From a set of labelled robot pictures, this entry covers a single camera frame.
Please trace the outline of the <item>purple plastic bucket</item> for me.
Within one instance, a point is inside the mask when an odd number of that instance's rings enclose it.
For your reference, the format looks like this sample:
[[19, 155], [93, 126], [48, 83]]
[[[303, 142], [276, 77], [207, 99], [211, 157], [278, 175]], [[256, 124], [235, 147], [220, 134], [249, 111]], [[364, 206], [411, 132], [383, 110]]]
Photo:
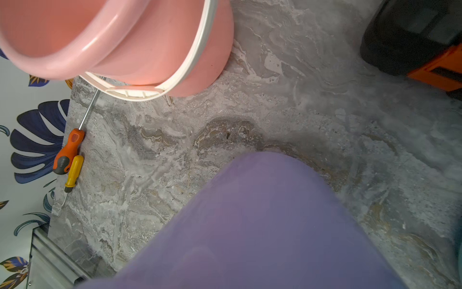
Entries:
[[308, 165], [255, 152], [221, 169], [115, 276], [82, 289], [403, 289]]

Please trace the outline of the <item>pink plastic bucket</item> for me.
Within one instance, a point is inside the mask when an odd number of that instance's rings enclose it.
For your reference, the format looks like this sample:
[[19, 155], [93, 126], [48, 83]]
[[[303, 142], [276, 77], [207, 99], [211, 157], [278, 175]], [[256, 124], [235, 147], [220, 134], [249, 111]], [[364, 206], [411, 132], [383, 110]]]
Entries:
[[231, 54], [229, 1], [2, 1], [1, 50], [47, 80], [129, 101], [207, 89]]

